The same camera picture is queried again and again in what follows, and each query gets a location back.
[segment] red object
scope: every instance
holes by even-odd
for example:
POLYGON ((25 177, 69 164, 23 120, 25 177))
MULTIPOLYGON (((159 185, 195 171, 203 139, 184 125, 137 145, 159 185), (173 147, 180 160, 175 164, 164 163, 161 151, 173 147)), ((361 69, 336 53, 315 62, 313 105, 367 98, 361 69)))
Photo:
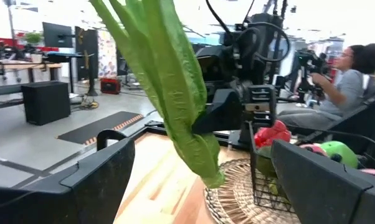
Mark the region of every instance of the red object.
POLYGON ((276 120, 271 128, 261 128, 254 134, 255 145, 257 148, 271 146, 273 140, 280 139, 290 142, 292 135, 283 122, 276 120))
POLYGON ((322 155, 322 156, 327 156, 327 153, 319 146, 316 146, 314 144, 304 144, 300 146, 303 149, 312 151, 313 153, 322 155))
POLYGON ((115 78, 102 78, 100 80, 100 91, 102 93, 118 95, 121 92, 121 82, 115 78))
MULTIPOLYGON (((7 38, 0 38, 0 41, 3 41, 5 45, 8 46, 13 46, 13 40, 12 39, 7 39, 7 38)), ((23 49, 24 46, 21 44, 18 44, 18 40, 16 40, 16 47, 19 49, 23 49)), ((39 50, 43 52, 50 52, 50 51, 55 51, 58 52, 59 48, 57 47, 37 47, 39 50)))
POLYGON ((18 32, 18 33, 16 34, 16 36, 17 36, 18 38, 22 38, 22 37, 24 37, 24 34, 25 34, 25 33, 18 32))

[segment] gray shirt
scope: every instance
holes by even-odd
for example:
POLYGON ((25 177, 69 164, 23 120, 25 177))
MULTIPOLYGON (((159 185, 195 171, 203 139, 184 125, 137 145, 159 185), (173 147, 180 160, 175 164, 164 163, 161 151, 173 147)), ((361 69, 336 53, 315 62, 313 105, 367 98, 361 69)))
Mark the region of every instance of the gray shirt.
POLYGON ((363 102, 363 74, 357 70, 348 70, 336 77, 334 86, 346 97, 341 105, 331 102, 329 96, 325 96, 319 107, 319 112, 330 119, 338 119, 351 112, 363 102))

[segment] green lettuce leaf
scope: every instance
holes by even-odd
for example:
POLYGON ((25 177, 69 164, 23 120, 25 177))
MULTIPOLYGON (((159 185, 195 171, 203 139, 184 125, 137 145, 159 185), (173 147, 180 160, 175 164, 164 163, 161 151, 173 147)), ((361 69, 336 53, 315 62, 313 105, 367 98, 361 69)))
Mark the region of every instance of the green lettuce leaf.
POLYGON ((90 0, 164 125, 175 150, 210 188, 224 176, 213 134, 197 135, 191 126, 205 111, 207 91, 199 63, 172 0, 109 0, 122 29, 102 0, 90 0))

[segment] black speaker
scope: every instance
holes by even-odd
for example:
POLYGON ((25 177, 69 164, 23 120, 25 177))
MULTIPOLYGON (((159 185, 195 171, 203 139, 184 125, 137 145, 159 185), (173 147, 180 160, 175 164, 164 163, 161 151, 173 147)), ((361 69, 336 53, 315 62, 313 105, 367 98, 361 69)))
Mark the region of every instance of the black speaker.
POLYGON ((58 81, 21 86, 26 121, 44 125, 70 115, 69 85, 58 81))

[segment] wooden table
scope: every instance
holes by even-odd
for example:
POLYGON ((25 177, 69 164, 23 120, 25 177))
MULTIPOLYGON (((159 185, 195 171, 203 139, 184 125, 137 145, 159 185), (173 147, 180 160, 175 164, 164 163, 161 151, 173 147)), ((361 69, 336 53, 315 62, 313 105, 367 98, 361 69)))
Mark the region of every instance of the wooden table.
POLYGON ((29 82, 34 82, 33 70, 37 68, 48 68, 50 72, 50 80, 58 80, 58 69, 61 67, 62 64, 60 63, 47 63, 46 65, 44 65, 43 63, 30 63, 17 60, 8 60, 6 62, 3 62, 3 65, 0 65, 0 69, 4 70, 28 70, 29 82))
MULTIPOLYGON (((211 224, 204 184, 179 158, 167 136, 147 133, 136 141, 132 175, 114 224, 211 224)), ((222 148, 219 163, 249 157, 222 148)))

